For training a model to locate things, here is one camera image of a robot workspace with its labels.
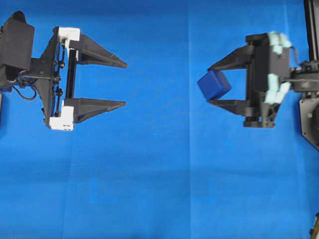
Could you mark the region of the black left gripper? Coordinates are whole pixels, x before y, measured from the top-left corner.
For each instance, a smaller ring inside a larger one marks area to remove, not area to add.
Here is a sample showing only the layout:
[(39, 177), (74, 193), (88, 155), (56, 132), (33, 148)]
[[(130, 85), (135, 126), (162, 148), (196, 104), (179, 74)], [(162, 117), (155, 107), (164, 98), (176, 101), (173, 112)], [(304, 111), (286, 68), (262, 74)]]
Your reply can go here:
[[(86, 98), (60, 100), (60, 69), (64, 67), (65, 55), (72, 51), (72, 63), (127, 68), (127, 63), (110, 53), (90, 37), (80, 34), (78, 28), (55, 27), (53, 36), (40, 58), (31, 60), (33, 85), (42, 101), (44, 123), (53, 130), (73, 130), (74, 123), (81, 123), (99, 114), (124, 107), (126, 102)], [(61, 110), (55, 106), (64, 103)]]

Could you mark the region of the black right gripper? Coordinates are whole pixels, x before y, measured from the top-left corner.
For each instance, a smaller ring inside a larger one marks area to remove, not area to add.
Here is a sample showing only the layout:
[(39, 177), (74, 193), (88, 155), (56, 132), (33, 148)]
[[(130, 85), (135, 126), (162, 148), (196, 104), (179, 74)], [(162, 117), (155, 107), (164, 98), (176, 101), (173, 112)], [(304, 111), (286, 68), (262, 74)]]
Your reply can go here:
[(280, 105), (265, 103), (272, 59), (271, 44), (279, 43), (279, 34), (269, 32), (248, 35), (246, 45), (232, 51), (207, 71), (246, 69), (245, 100), (207, 100), (233, 114), (245, 117), (245, 127), (273, 128)]

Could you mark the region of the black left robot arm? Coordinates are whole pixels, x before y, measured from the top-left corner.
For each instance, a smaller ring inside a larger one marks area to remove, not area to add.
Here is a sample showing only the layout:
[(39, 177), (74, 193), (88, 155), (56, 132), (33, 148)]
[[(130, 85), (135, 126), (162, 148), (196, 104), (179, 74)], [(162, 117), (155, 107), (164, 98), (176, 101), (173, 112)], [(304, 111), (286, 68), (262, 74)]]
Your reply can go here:
[(34, 27), (9, 19), (0, 28), (0, 90), (31, 87), (42, 100), (44, 123), (49, 129), (72, 131), (76, 123), (125, 106), (122, 101), (75, 98), (77, 65), (126, 68), (78, 28), (55, 27), (40, 58), (33, 58)]

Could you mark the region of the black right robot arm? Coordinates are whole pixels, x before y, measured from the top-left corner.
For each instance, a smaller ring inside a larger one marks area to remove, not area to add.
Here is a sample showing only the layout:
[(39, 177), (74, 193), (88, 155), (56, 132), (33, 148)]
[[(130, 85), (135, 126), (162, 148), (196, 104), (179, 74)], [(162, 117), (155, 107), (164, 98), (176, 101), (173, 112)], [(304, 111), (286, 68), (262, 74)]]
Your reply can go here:
[[(290, 89), (316, 96), (318, 63), (305, 61), (291, 68), (290, 51), (295, 48), (282, 33), (248, 35), (246, 43), (208, 68), (215, 92), (206, 100), (243, 116), (245, 127), (273, 128), (279, 107)], [(222, 72), (235, 69), (246, 70), (246, 98), (223, 100), (221, 96), (228, 92), (229, 83)]]

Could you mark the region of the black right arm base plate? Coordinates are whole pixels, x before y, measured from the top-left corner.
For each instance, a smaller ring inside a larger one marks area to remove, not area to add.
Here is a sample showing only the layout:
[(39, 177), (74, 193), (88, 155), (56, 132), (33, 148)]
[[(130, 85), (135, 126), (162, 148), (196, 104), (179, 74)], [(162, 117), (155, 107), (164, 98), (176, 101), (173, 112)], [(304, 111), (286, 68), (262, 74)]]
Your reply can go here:
[(319, 93), (304, 92), (299, 101), (301, 134), (319, 150)]

